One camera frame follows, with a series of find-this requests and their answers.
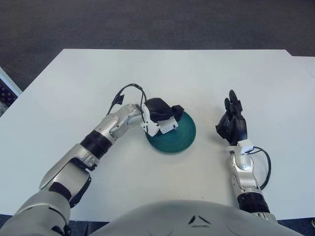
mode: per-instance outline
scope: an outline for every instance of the black cable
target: black cable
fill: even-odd
[[[107,114],[109,115],[110,111],[112,110],[112,108],[114,107],[116,100],[117,98],[120,96],[120,94],[124,91],[125,88],[128,88],[128,87],[135,87],[137,89],[139,89],[141,92],[142,92],[142,96],[144,96],[144,101],[147,102],[147,96],[145,94],[145,92],[143,91],[143,89],[138,85],[138,84],[128,84],[126,86],[124,86],[121,90],[119,90],[119,92],[116,94],[116,96],[114,97],[113,101],[112,101],[112,104],[107,112]]]
[[[142,101],[143,101],[143,97],[144,97],[144,101],[147,102],[147,96],[145,94],[145,92],[143,91],[143,89],[138,85],[138,84],[128,84],[126,86],[124,86],[121,90],[119,90],[119,92],[116,94],[116,96],[114,97],[113,101],[112,101],[112,104],[107,112],[107,115],[109,115],[110,111],[112,110],[112,108],[114,107],[115,104],[118,104],[116,101],[117,101],[117,98],[120,96],[120,94],[124,91],[125,88],[128,88],[128,87],[135,87],[137,89],[139,89],[141,92],[142,92],[142,95],[141,95],[141,102],[140,102],[140,112],[141,112],[141,117],[142,117],[142,120],[143,122],[145,123],[144,121],[144,117],[143,117],[143,112],[142,112]]]
[[[262,152],[264,152],[264,154],[266,155],[267,161],[268,161],[268,173],[267,173],[267,177],[266,177],[266,180],[263,182],[263,184],[260,186],[260,189],[263,190],[263,189],[266,187],[266,185],[267,185],[267,183],[269,182],[269,179],[270,179],[270,175],[271,175],[271,160],[270,160],[269,154],[268,154],[264,149],[262,149],[262,148],[260,148],[260,147],[256,147],[256,146],[254,146],[253,150],[254,150],[254,149],[258,149],[259,151],[247,152],[247,154],[255,154],[255,153],[258,153],[258,152],[262,151]]]

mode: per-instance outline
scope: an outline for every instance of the silver robot arm segment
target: silver robot arm segment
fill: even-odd
[[[44,176],[40,191],[30,197],[0,230],[2,235],[68,236],[70,208],[81,200],[101,157],[129,129],[143,122],[137,105],[107,115]]]
[[[247,154],[252,149],[253,144],[249,139],[239,141],[237,146],[227,147],[227,150],[230,152],[228,163],[232,171],[232,185],[235,197],[241,210],[277,223],[275,216],[270,213],[254,176],[254,161]]]

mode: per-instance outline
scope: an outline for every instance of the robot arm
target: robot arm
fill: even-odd
[[[229,98],[224,101],[226,113],[216,129],[218,134],[230,143],[227,147],[228,162],[239,208],[266,220],[277,222],[274,215],[270,213],[253,174],[254,162],[249,152],[254,149],[254,145],[247,139],[246,121],[241,115],[243,110],[241,101],[237,99],[233,90],[230,91]]]
[[[123,95],[115,96],[111,108],[121,104]],[[84,140],[76,144],[44,176],[40,191],[30,197],[0,230],[0,236],[68,236],[70,208],[79,203],[91,183],[90,172],[102,156],[129,129],[141,125],[150,136],[159,131],[166,133],[178,126],[183,108],[170,108],[162,99],[152,98],[145,103],[127,104],[108,115]],[[159,117],[157,122],[151,116]]]

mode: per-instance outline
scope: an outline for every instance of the table surface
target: table surface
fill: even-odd
[[[311,75],[315,77],[315,57],[294,57]]]
[[[128,83],[148,98],[180,104],[196,124],[194,143],[177,154],[155,150],[140,127],[116,141],[92,172],[71,219],[111,221],[163,200],[204,200],[237,207],[223,140],[215,125],[234,89],[248,137],[268,151],[263,190],[277,219],[315,216],[315,80],[285,50],[63,50],[0,118],[0,209],[15,211],[45,173],[106,115]],[[139,102],[129,88],[124,103]],[[253,155],[262,183],[267,163]]]

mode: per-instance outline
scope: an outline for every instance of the floor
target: floor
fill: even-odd
[[[24,90],[63,48],[315,56],[314,0],[1,0],[0,66]]]

